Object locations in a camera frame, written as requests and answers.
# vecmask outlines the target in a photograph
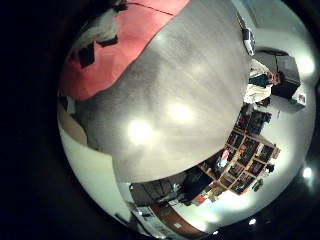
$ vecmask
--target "wooden shelf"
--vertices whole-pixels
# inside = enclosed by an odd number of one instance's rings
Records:
[[[232,145],[231,145],[231,144],[229,144],[229,143],[226,143],[226,146],[227,146],[227,147],[232,148],[233,150],[238,150],[238,148],[236,148],[236,147],[232,146]]]
[[[228,142],[225,144],[225,147],[228,147],[228,148],[234,150],[235,152],[232,152],[232,154],[234,154],[234,155],[233,155],[232,159],[230,161],[228,161],[227,165],[223,169],[220,169],[221,170],[220,177],[217,178],[217,176],[214,174],[213,170],[207,171],[207,169],[201,167],[200,165],[198,165],[198,166],[200,167],[200,169],[203,172],[205,172],[210,178],[212,178],[214,180],[214,183],[217,183],[223,189],[230,190],[231,192],[234,192],[237,195],[241,195],[242,193],[245,193],[247,191],[247,189],[249,189],[249,187],[252,185],[252,183],[257,178],[259,178],[259,175],[265,170],[265,167],[268,164],[268,162],[270,161],[271,157],[273,157],[277,153],[277,151],[279,151],[279,149],[274,144],[268,142],[267,140],[263,139],[262,137],[248,135],[245,133],[245,131],[243,131],[237,127],[234,127],[232,132],[233,132],[233,134],[240,135],[238,138],[242,138],[242,140],[241,140],[241,142],[238,140],[236,141],[238,144],[240,143],[238,148],[229,144]],[[247,149],[247,154],[250,154],[250,155],[252,154],[251,158],[247,159],[248,162],[246,165],[239,162],[239,158],[240,158],[240,154],[241,154],[240,147],[245,142],[246,142],[246,145],[251,146],[250,149]],[[259,144],[261,144],[260,147],[267,146],[267,147],[273,149],[271,155],[269,155],[269,154],[265,155],[266,157],[268,157],[268,159],[266,161],[261,160],[259,158],[259,156],[256,155]],[[236,171],[234,170],[235,175],[232,175],[231,173],[229,173],[229,170],[232,167],[231,165],[241,167],[241,168],[236,167]],[[249,169],[251,171],[255,170],[257,175],[250,172]],[[232,189],[232,188],[235,188],[238,184],[241,184],[241,182],[247,182],[247,183],[250,182],[250,184],[244,186],[239,191]]]
[[[251,173],[251,172],[249,172],[249,171],[247,171],[247,170],[244,170],[244,172],[245,172],[246,174],[248,174],[249,176],[251,176],[251,177],[257,178],[256,175],[254,175],[253,173]]]
[[[198,165],[198,168],[200,168],[201,171],[204,172],[205,174],[207,174],[212,180],[217,181],[217,177],[214,175],[214,173],[212,172],[212,170],[210,170],[210,169],[207,169],[207,170],[206,170],[204,167],[202,167],[202,166],[200,166],[200,165]]]
[[[267,164],[266,162],[264,162],[264,161],[262,161],[262,160],[260,160],[259,158],[257,158],[256,156],[254,156],[254,158],[253,158],[255,161],[257,161],[257,162],[259,162],[259,163],[261,163],[261,164]]]

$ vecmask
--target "red rug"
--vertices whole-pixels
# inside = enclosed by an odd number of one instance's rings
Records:
[[[128,9],[116,17],[118,43],[105,48],[95,43],[95,62],[85,68],[81,68],[78,60],[68,58],[60,80],[60,91],[76,100],[85,100],[112,86],[151,39],[188,2],[129,0]]]

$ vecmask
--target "bookshelf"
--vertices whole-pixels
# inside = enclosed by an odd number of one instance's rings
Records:
[[[224,150],[229,151],[227,164],[218,168],[217,159]],[[227,190],[241,195],[265,171],[271,158],[276,158],[279,152],[280,149],[266,139],[249,135],[245,130],[235,127],[224,148],[198,167],[212,178],[214,184],[211,188],[215,196]]]

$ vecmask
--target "black speaker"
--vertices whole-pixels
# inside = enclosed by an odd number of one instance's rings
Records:
[[[272,94],[291,99],[301,84],[296,61],[290,56],[276,56],[276,62],[278,71],[284,73],[285,80],[280,86],[272,87]]]
[[[88,46],[80,49],[78,52],[79,61],[82,68],[85,68],[94,62],[94,45],[90,43]]]

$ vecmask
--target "black object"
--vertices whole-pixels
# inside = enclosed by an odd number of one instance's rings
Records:
[[[263,129],[264,123],[270,122],[271,117],[271,113],[265,113],[254,110],[251,114],[250,122],[248,123],[247,132],[249,134],[259,135]]]
[[[274,171],[274,164],[268,164],[266,169],[268,169],[269,173],[272,173]]]
[[[261,107],[268,107],[270,105],[270,103],[271,103],[270,97],[267,97],[267,98],[261,100],[260,102],[256,102],[256,104]]]
[[[260,48],[256,53],[267,53],[274,56],[288,56],[289,54],[286,51],[275,49],[275,48]]]
[[[192,201],[211,182],[212,179],[207,174],[199,168],[193,167],[187,170],[187,178],[182,184],[180,193],[184,193],[185,200]]]
[[[278,71],[282,71],[285,79],[279,86],[272,87],[272,94],[291,99],[292,95],[300,86],[300,77],[296,61],[290,56],[276,56]]]
[[[252,189],[256,192],[263,186],[263,179],[259,179],[252,187]]]
[[[120,12],[120,11],[125,11],[128,9],[128,6],[126,4],[119,4],[117,6],[114,6],[113,9],[116,11],[116,12]]]
[[[94,62],[94,45],[90,43],[87,47],[80,49],[78,52],[80,65],[85,68]]]
[[[103,42],[97,42],[101,47],[107,47],[110,45],[114,45],[118,43],[118,36],[116,35],[114,38],[108,40],[108,41],[103,41]]]

